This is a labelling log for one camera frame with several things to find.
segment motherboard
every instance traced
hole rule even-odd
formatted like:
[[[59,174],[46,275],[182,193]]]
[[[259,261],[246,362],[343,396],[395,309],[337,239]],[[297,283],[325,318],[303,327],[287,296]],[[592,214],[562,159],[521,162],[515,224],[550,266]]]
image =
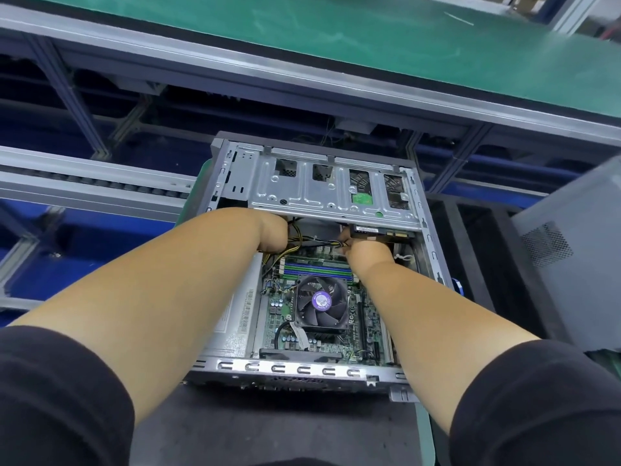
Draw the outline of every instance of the motherboard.
[[[302,348],[292,327],[292,322],[301,320],[301,311],[308,308],[314,310],[310,302],[307,307],[300,307],[303,296],[299,292],[304,284],[317,285],[312,304],[318,310],[322,309],[316,303],[316,294],[324,294],[320,284],[334,291],[332,297],[329,294],[325,297],[331,299],[333,307],[340,307],[340,320],[334,323],[337,329],[304,328],[308,338],[306,349]],[[281,258],[264,279],[263,294],[269,299],[262,344],[264,349],[324,353],[326,360],[337,363],[394,364],[390,337],[372,300],[352,273],[346,259],[334,248],[311,247]]]

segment green work surface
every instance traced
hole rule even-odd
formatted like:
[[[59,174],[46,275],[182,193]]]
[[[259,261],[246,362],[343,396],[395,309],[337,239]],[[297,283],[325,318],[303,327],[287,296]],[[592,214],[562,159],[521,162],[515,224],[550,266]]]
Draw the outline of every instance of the green work surface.
[[[47,0],[621,117],[621,48],[430,0]]]

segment aluminum rail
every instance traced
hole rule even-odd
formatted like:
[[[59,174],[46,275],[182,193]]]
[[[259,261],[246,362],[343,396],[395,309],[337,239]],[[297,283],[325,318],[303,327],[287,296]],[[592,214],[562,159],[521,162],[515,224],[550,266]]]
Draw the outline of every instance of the aluminum rail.
[[[621,128],[0,4],[0,27],[298,87],[621,146]]]
[[[0,198],[175,222],[195,177],[0,147]]]

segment ventilation grille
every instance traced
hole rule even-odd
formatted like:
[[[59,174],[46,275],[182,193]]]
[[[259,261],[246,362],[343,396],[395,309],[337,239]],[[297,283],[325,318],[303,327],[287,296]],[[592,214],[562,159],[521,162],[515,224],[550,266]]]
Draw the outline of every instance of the ventilation grille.
[[[574,254],[567,240],[552,221],[534,228],[521,238],[533,264],[538,268],[570,258]]]

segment green circuit board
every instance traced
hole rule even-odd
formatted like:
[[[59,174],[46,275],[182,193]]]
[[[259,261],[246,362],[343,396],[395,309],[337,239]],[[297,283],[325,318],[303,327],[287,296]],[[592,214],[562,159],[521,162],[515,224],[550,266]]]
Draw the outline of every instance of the green circuit board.
[[[328,267],[335,268],[337,272],[349,269],[344,258],[336,253],[319,255],[315,252],[314,255],[296,255],[287,258],[286,264],[287,267],[310,265],[314,268],[326,268],[328,264]],[[267,297],[269,301],[262,344],[264,349],[301,350],[295,333],[287,324],[281,329],[278,340],[275,340],[278,327],[287,320],[295,319],[296,280],[297,277],[290,278],[286,274],[278,273],[277,270],[271,278],[266,279],[264,297]],[[310,342],[308,351],[326,354],[339,353],[342,356],[339,363],[386,365],[387,357],[384,352],[379,314],[364,287],[353,278],[347,281],[347,311],[348,325],[342,333],[315,334],[307,330]]]

